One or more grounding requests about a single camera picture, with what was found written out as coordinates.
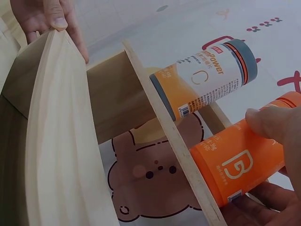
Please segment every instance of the bear print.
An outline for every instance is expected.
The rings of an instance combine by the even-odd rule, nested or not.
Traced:
[[[158,120],[146,124],[112,140],[117,161],[110,168],[108,183],[118,219],[131,222],[140,216],[166,218],[188,207],[200,210]],[[188,148],[203,140],[196,114],[177,124]]]

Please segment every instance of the bottle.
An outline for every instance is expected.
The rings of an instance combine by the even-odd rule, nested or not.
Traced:
[[[237,90],[257,76],[257,63],[241,40],[216,44],[152,75],[173,121]]]
[[[288,92],[263,108],[300,105],[301,94]],[[253,133],[244,119],[192,147],[190,153],[219,207],[255,188],[285,165],[283,146]]]

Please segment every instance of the bottle cap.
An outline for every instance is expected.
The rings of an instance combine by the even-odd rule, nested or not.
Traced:
[[[257,63],[256,59],[250,50],[250,48],[239,39],[233,39],[228,42],[226,42],[234,47],[235,50],[234,54],[237,54],[237,52],[241,55],[243,62],[241,64],[245,64],[246,70],[247,70],[247,78],[243,85],[246,85],[247,83],[253,81],[257,76]]]
[[[301,106],[301,94],[295,91],[287,92],[277,100],[286,102],[292,108]]]

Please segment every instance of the fingernail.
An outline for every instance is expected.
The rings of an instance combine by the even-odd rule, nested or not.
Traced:
[[[259,112],[259,110],[257,110],[257,109],[248,108],[246,111],[246,116],[247,117],[255,117],[258,112]]]
[[[55,19],[55,28],[67,28],[68,26],[68,23],[67,21],[65,20],[65,18],[63,17],[60,17],[60,18],[57,18]]]

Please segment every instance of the barcode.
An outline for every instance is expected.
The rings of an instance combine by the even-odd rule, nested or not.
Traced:
[[[242,191],[239,190],[238,192],[235,192],[233,195],[228,197],[228,202],[232,202],[234,199],[240,197],[242,195]]]
[[[189,115],[189,107],[188,105],[183,105],[178,108],[181,118]]]

